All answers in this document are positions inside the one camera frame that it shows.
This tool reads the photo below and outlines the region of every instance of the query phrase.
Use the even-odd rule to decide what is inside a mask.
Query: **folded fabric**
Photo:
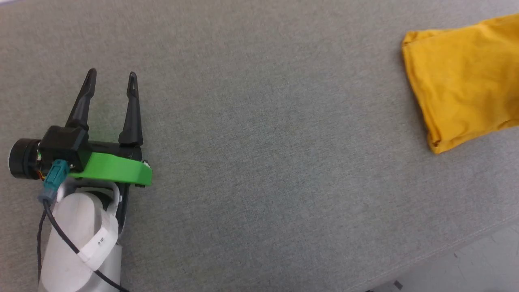
[[[519,125],[519,14],[410,31],[402,50],[434,153]]]

